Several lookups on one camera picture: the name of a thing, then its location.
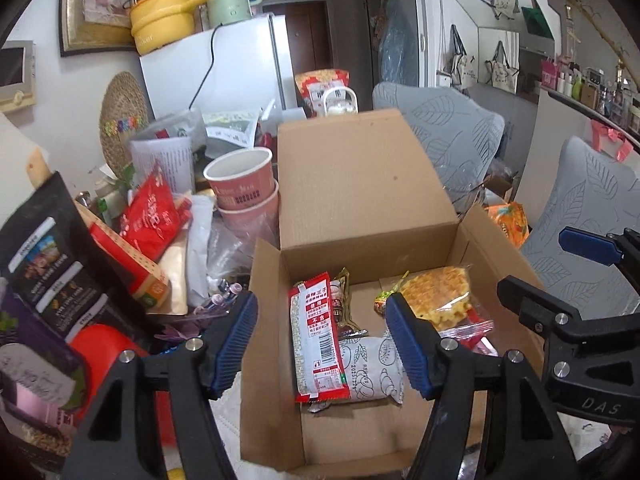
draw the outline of leaf print chair cover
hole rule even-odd
[[[560,151],[558,176],[522,254],[546,290],[573,305],[583,319],[631,314],[638,295],[616,267],[565,253],[565,226],[600,235],[640,228],[640,181],[631,168],[571,137]]]
[[[429,156],[457,212],[486,175],[498,151],[504,119],[451,88],[418,88],[382,82],[373,107],[398,108]]]

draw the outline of white cup rim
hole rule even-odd
[[[207,174],[207,173],[209,173],[209,170],[213,166],[215,166],[216,164],[218,164],[220,162],[223,162],[224,160],[227,160],[229,158],[233,158],[234,156],[238,156],[238,155],[240,155],[242,153],[246,153],[248,151],[265,152],[267,154],[267,157],[264,159],[264,161],[262,161],[257,166],[249,168],[248,170],[245,170],[245,171],[241,171],[240,173],[235,173],[233,175],[213,177],[213,176],[209,176]],[[241,177],[247,176],[248,174],[255,173],[255,171],[258,171],[261,168],[263,168],[264,166],[266,166],[267,164],[270,164],[272,158],[273,158],[273,153],[271,152],[271,150],[269,148],[262,148],[262,147],[241,148],[240,150],[234,150],[234,151],[232,151],[230,153],[226,153],[225,155],[219,156],[215,160],[212,160],[209,164],[207,164],[205,166],[204,170],[202,171],[202,174],[203,174],[204,178],[206,178],[209,182],[226,182],[228,180],[235,180],[236,178],[241,178]]]
[[[237,210],[229,210],[229,209],[222,209],[221,207],[218,207],[218,211],[220,211],[222,214],[225,215],[239,215],[239,214],[244,214],[244,213],[249,213],[251,211],[255,211],[257,209],[260,209],[261,207],[266,206],[271,200],[273,200],[274,197],[278,196],[278,188],[280,187],[278,185],[278,181],[274,180],[275,183],[275,188],[273,189],[273,192],[266,198],[264,199],[262,202],[260,202],[259,204],[256,205],[252,205],[251,207],[248,207],[247,209],[237,209]]]

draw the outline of screw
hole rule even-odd
[[[524,354],[520,350],[509,350],[507,358],[512,363],[521,363],[524,360]]]
[[[195,352],[196,350],[200,350],[202,348],[202,345],[204,345],[202,339],[193,337],[189,339],[184,346],[187,350]]]
[[[133,350],[125,350],[119,355],[118,359],[121,363],[130,363],[135,357],[136,353]]]
[[[569,316],[567,316],[567,314],[565,314],[564,312],[556,314],[556,323],[558,323],[558,325],[566,325],[568,321]]]
[[[458,348],[458,342],[452,337],[446,337],[440,341],[440,346],[447,351],[451,351]]]
[[[554,366],[554,375],[559,378],[564,378],[569,375],[569,363],[565,363],[564,361],[558,361]]]

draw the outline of pink bow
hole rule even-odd
[[[593,149],[597,152],[602,150],[602,145],[600,143],[600,137],[609,137],[611,142],[617,142],[622,140],[622,146],[618,148],[616,152],[616,160],[618,162],[624,162],[628,157],[629,153],[633,151],[633,145],[629,140],[625,137],[622,132],[619,132],[615,128],[609,128],[605,126],[599,121],[595,119],[591,120],[591,129],[593,131]]]

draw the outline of yellow electric cooker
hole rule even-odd
[[[140,56],[195,32],[193,11],[209,0],[140,0],[131,7],[131,35]]]

